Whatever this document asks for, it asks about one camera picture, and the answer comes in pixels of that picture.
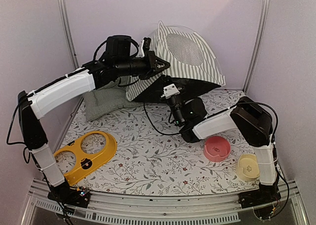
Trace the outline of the green striped pet tent fabric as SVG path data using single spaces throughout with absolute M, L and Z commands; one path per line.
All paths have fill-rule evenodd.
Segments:
M 182 99 L 191 100 L 226 84 L 219 62 L 206 40 L 197 32 L 183 27 L 164 25 L 151 35 L 150 49 L 169 62 L 170 67 L 148 80 L 136 81 L 126 89 L 128 101 L 161 103 L 162 76 L 170 76 L 177 87 L 183 88 Z

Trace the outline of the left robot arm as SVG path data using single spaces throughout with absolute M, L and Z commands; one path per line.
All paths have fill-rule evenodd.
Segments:
M 18 94 L 13 116 L 18 117 L 22 139 L 10 141 L 7 137 L 6 143 L 26 146 L 43 178 L 62 202 L 70 202 L 74 195 L 52 153 L 50 140 L 59 132 L 53 129 L 57 124 L 53 117 L 65 116 L 68 110 L 57 112 L 63 105 L 69 106 L 81 95 L 120 77 L 147 80 L 168 69 L 169 62 L 150 50 L 150 41 L 150 38 L 144 38 L 138 43 L 128 35 L 107 37 L 89 62 L 36 90 Z

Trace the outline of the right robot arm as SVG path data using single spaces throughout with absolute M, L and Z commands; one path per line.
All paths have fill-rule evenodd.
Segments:
M 166 99 L 174 117 L 175 124 L 180 126 L 180 135 L 185 142 L 195 143 L 212 135 L 238 129 L 245 141 L 254 148 L 260 171 L 260 184 L 255 193 L 259 203 L 266 203 L 274 196 L 272 185 L 278 181 L 275 169 L 277 157 L 273 143 L 277 125 L 265 109 L 268 105 L 255 102 L 247 96 L 224 110 L 207 115 L 204 103 L 197 97 L 184 103 L 181 96 L 174 95 Z

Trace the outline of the pink pet bowl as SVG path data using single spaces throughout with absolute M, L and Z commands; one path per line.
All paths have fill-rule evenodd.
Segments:
M 231 152 L 230 143 L 221 136 L 212 136 L 204 144 L 203 154 L 211 162 L 226 160 Z

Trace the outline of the cream pet bowl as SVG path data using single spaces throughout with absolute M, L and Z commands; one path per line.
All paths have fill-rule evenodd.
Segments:
M 256 180 L 260 176 L 256 156 L 254 154 L 242 154 L 236 165 L 236 174 L 246 182 Z

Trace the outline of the green checkered cushion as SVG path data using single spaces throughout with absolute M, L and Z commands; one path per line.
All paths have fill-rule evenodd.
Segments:
M 104 87 L 84 93 L 86 120 L 94 121 L 115 110 L 141 106 L 142 103 L 127 100 L 127 87 L 122 87 L 122 85 L 129 83 L 130 77 L 120 77 L 115 82 L 110 82 Z

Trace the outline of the front aluminium rail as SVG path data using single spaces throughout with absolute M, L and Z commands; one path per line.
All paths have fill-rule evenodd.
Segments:
M 263 220 L 273 206 L 244 208 L 239 192 L 193 196 L 146 196 L 92 191 L 87 208 L 71 207 L 74 225 L 311 225 L 295 181 L 278 185 L 276 216 Z

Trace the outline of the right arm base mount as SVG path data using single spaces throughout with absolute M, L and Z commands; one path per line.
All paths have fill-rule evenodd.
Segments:
M 262 185 L 259 183 L 257 190 L 240 193 L 238 195 L 238 202 L 241 207 L 249 208 L 280 200 L 281 195 L 278 190 L 278 179 L 279 177 L 276 178 L 273 185 Z

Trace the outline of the left aluminium corner post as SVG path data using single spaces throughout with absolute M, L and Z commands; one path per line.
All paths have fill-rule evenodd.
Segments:
M 57 1 L 58 1 L 61 21 L 62 21 L 64 33 L 65 33 L 66 43 L 67 43 L 67 47 L 70 53 L 71 62 L 72 62 L 73 67 L 77 69 L 79 68 L 79 63 L 78 63 L 77 54 L 76 54 L 76 50 L 75 50 L 75 46 L 74 46 L 74 42 L 73 42 L 73 38 L 71 34 L 66 0 L 57 0 Z

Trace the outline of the aluminium corner post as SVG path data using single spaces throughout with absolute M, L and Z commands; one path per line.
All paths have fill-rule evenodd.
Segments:
M 264 30 L 265 30 L 267 17 L 268 17 L 268 13 L 269 13 L 269 6 L 270 6 L 270 0 L 262 0 L 258 30 L 257 30 L 256 38 L 255 38 L 255 43 L 254 43 L 249 67 L 247 70 L 246 78 L 245 78 L 245 81 L 243 84 L 243 89 L 242 89 L 245 94 L 248 93 L 248 91 L 250 89 L 252 78 L 254 76 L 256 63 L 257 63 L 257 59 L 259 56 L 261 42 L 262 42 L 262 39 L 264 36 Z
M 58 1 L 61 21 L 62 21 L 64 33 L 65 33 L 66 43 L 67 43 L 67 47 L 70 53 L 71 62 L 72 62 L 73 67 L 77 69 L 79 68 L 79 63 L 78 63 L 77 54 L 76 54 L 76 50 L 75 50 L 75 46 L 74 46 L 74 42 L 73 42 L 73 38 L 71 34 L 66 0 L 57 0 L 57 1 Z

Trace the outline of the right aluminium corner post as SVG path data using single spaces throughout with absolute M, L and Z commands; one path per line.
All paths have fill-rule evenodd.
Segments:
M 270 6 L 270 0 L 262 0 L 258 30 L 257 30 L 256 38 L 255 38 L 255 43 L 254 43 L 249 67 L 247 70 L 246 78 L 245 78 L 245 81 L 243 84 L 243 89 L 242 89 L 245 94 L 248 93 L 248 91 L 250 89 L 252 78 L 254 76 L 256 63 L 257 63 L 257 59 L 259 56 L 261 42 L 262 42 L 262 39 L 264 36 L 264 30 L 265 30 L 267 17 L 268 17 L 268 13 L 269 13 L 269 6 Z

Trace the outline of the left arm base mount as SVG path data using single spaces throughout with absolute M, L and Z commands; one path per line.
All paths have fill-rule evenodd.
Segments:
M 72 205 L 87 208 L 90 201 L 90 190 L 86 187 L 72 187 L 67 181 L 58 186 L 49 185 L 47 198 L 62 205 Z

